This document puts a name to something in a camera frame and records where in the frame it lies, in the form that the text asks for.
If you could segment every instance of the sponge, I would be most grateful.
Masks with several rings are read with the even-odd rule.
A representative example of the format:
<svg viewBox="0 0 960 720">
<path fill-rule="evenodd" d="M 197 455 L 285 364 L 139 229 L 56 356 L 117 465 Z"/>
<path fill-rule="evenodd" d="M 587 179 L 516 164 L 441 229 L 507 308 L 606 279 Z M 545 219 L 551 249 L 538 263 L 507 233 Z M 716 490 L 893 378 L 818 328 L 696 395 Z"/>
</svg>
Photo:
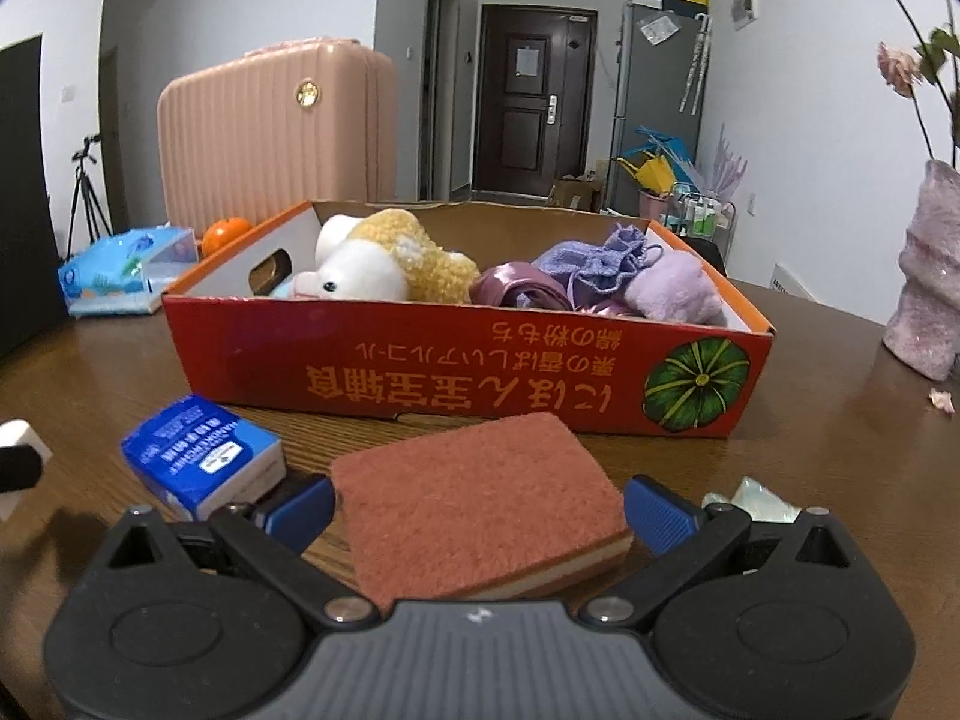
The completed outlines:
<svg viewBox="0 0 960 720">
<path fill-rule="evenodd" d="M 334 461 L 360 591 L 397 599 L 546 595 L 621 565 L 623 501 L 549 413 L 418 437 Z"/>
</svg>

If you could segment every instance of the suitcase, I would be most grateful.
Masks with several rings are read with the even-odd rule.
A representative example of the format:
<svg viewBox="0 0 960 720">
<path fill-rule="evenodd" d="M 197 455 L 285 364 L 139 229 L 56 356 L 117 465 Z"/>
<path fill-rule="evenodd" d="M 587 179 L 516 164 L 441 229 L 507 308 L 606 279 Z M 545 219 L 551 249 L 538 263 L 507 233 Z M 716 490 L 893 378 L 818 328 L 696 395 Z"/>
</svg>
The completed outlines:
<svg viewBox="0 0 960 720">
<path fill-rule="evenodd" d="M 176 79 L 157 103 L 171 223 L 200 237 L 301 200 L 394 199 L 397 77 L 355 40 L 281 43 Z"/>
</svg>

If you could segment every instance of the pink vase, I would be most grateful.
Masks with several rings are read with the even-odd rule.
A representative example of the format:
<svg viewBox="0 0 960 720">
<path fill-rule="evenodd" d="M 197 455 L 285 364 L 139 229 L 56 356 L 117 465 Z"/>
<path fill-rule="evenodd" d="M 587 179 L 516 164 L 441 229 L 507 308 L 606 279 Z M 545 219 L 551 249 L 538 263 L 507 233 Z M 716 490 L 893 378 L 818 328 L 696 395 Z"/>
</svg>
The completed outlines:
<svg viewBox="0 0 960 720">
<path fill-rule="evenodd" d="M 960 175 L 945 162 L 926 164 L 899 266 L 906 284 L 883 343 L 913 370 L 942 382 L 960 338 Z"/>
</svg>

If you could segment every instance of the red cardboard box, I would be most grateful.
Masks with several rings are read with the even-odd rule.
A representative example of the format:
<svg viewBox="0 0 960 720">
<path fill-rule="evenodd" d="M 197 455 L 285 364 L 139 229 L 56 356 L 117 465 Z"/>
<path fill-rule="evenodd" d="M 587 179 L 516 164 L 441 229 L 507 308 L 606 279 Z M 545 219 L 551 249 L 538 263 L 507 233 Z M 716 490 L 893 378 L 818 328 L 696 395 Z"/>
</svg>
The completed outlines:
<svg viewBox="0 0 960 720">
<path fill-rule="evenodd" d="M 620 221 L 559 208 L 410 205 L 431 238 L 489 268 L 557 242 L 601 244 Z M 301 203 L 200 263 L 163 303 L 197 394 L 229 404 L 393 418 L 553 410 L 591 433 L 730 435 L 774 340 L 770 323 L 704 264 L 728 327 L 421 303 L 261 298 L 314 269 L 320 225 L 373 206 Z M 664 228 L 650 233 L 685 247 Z"/>
</svg>

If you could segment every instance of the tripod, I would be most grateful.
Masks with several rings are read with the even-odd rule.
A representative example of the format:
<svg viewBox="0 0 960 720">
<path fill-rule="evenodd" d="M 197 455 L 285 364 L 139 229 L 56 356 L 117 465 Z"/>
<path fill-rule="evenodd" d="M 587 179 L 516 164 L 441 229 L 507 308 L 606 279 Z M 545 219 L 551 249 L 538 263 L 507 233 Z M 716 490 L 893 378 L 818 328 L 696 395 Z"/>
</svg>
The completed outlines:
<svg viewBox="0 0 960 720">
<path fill-rule="evenodd" d="M 104 209 L 100 205 L 100 201 L 97 199 L 97 193 L 93 191 L 93 184 L 90 183 L 90 176 L 86 174 L 85 165 L 83 161 L 90 160 L 94 165 L 97 164 L 97 158 L 90 153 L 90 145 L 92 143 L 99 143 L 100 135 L 90 135 L 83 138 L 83 149 L 77 151 L 70 158 L 71 162 L 77 163 L 77 181 L 73 187 L 73 204 L 70 206 L 70 232 L 67 234 L 66 239 L 66 259 L 69 261 L 70 253 L 73 248 L 73 225 L 77 219 L 77 200 L 83 198 L 83 215 L 86 218 L 86 232 L 89 234 L 90 242 L 100 240 L 100 225 L 97 224 L 97 215 L 100 216 L 100 220 L 104 225 L 104 230 L 107 231 L 108 235 L 113 235 L 110 231 L 110 225 L 107 224 L 107 217 L 104 215 Z"/>
</svg>

